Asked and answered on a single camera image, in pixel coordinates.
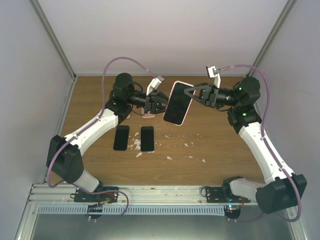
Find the cream cased phone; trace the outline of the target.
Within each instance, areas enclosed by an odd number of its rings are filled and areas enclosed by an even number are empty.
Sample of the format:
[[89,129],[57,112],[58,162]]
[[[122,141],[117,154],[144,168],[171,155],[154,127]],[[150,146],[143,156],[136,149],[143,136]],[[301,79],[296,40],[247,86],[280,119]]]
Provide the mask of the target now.
[[185,90],[193,88],[192,84],[175,81],[170,95],[168,104],[163,115],[165,122],[181,126],[184,123],[188,110],[190,108],[192,98],[185,94]]

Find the blue phone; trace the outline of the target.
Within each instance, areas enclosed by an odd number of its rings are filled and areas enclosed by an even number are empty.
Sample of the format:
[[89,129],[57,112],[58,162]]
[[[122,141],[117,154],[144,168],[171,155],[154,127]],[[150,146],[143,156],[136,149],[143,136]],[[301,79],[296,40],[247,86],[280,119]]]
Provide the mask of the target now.
[[155,137],[153,126],[143,126],[140,131],[140,149],[142,152],[153,152],[155,150]]

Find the black phone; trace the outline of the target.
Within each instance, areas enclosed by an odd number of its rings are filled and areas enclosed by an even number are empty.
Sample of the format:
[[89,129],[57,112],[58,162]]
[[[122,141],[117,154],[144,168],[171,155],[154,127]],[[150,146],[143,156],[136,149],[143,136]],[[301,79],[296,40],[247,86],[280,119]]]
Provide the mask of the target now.
[[130,127],[128,125],[118,125],[115,132],[113,149],[115,151],[126,151],[128,147]]

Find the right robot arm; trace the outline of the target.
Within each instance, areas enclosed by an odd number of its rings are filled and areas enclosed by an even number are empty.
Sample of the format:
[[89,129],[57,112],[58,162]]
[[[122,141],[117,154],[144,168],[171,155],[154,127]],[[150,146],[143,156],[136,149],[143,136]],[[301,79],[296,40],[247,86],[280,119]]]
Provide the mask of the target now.
[[249,147],[264,178],[263,184],[241,176],[225,179],[221,186],[223,200],[232,203],[244,197],[256,202],[265,214],[297,207],[300,216],[307,180],[285,163],[266,133],[264,121],[254,107],[261,96],[259,80],[247,76],[233,88],[218,87],[218,82],[216,79],[214,83],[198,84],[184,93],[206,107],[216,110],[229,107],[228,122]]

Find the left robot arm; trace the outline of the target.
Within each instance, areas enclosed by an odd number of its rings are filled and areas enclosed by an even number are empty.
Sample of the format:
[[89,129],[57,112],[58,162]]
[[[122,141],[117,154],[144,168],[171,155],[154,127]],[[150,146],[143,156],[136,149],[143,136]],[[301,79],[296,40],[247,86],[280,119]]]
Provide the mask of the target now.
[[57,186],[50,181],[51,174],[55,173],[62,182],[81,188],[90,201],[101,200],[101,182],[85,170],[82,159],[84,153],[106,132],[118,127],[134,106],[153,115],[167,112],[167,105],[172,98],[157,90],[163,81],[163,77],[155,76],[146,90],[137,90],[135,87],[138,83],[130,74],[119,74],[109,98],[102,99],[101,110],[90,121],[64,137],[56,135],[50,140],[46,160],[47,185],[50,188]]

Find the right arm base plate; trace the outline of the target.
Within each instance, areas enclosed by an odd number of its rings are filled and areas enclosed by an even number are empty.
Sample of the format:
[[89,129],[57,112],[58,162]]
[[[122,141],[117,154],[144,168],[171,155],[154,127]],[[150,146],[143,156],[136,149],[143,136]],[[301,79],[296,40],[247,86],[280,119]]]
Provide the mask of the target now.
[[226,197],[221,186],[202,186],[199,193],[206,198],[207,203],[246,204],[251,202],[250,199],[240,196],[231,195]]

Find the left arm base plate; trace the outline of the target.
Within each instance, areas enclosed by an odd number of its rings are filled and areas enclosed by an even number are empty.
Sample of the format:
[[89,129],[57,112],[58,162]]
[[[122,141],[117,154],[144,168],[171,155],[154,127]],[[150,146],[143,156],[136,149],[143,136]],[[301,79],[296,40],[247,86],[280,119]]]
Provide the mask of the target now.
[[76,189],[75,193],[70,194],[70,198],[76,203],[96,203],[96,204],[111,204],[118,201],[117,186],[99,186],[94,192],[105,192],[102,194],[89,194],[80,189]]

